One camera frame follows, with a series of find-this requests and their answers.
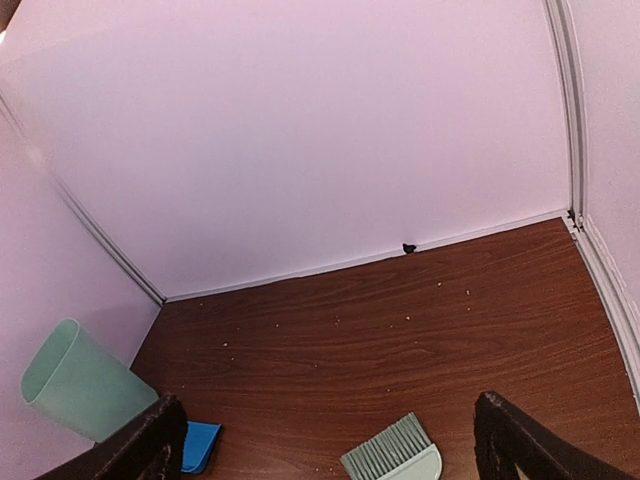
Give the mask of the blue plastic dustpan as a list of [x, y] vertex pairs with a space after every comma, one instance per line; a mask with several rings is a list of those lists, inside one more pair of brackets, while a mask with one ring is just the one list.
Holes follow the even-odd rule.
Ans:
[[218, 436], [220, 424], [188, 421], [181, 472], [201, 474], [206, 469]]

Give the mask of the mint green hand brush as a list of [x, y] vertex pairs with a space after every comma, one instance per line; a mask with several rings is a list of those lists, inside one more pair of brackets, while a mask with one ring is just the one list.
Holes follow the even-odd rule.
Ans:
[[356, 480], [438, 480], [443, 460], [414, 412], [345, 453], [341, 464]]

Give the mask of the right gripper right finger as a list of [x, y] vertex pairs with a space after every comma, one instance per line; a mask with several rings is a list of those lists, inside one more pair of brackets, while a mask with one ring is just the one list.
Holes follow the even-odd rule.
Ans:
[[495, 391], [475, 403], [481, 479], [629, 479], [630, 474], [564, 441]]

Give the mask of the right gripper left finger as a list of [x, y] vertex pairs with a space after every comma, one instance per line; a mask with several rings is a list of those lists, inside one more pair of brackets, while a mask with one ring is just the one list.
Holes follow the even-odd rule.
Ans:
[[104, 442], [42, 474], [42, 479], [179, 479], [187, 415], [165, 394]]

